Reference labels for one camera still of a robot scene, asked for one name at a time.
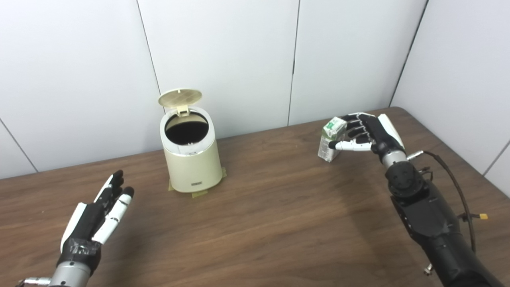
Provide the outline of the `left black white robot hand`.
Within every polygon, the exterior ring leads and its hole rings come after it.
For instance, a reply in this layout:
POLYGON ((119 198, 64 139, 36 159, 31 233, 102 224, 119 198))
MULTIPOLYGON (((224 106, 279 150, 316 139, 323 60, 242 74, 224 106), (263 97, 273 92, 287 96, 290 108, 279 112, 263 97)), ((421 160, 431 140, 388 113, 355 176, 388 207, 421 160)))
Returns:
POLYGON ((93 275, 102 256, 102 245, 117 229, 135 191, 123 188, 124 171, 111 174, 92 203, 78 203, 62 236, 58 263, 81 263, 93 275))

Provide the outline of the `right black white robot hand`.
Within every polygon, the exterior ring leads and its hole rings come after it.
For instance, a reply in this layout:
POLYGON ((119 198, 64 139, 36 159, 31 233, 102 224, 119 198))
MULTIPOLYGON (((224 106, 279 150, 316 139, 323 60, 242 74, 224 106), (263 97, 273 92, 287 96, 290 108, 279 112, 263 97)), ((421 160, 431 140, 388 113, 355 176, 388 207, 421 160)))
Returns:
POLYGON ((391 152, 404 152, 400 135, 386 114, 379 116, 364 112, 351 113, 341 118, 347 123, 346 132, 350 141, 331 141, 330 149, 341 151, 371 151, 382 159, 391 152))

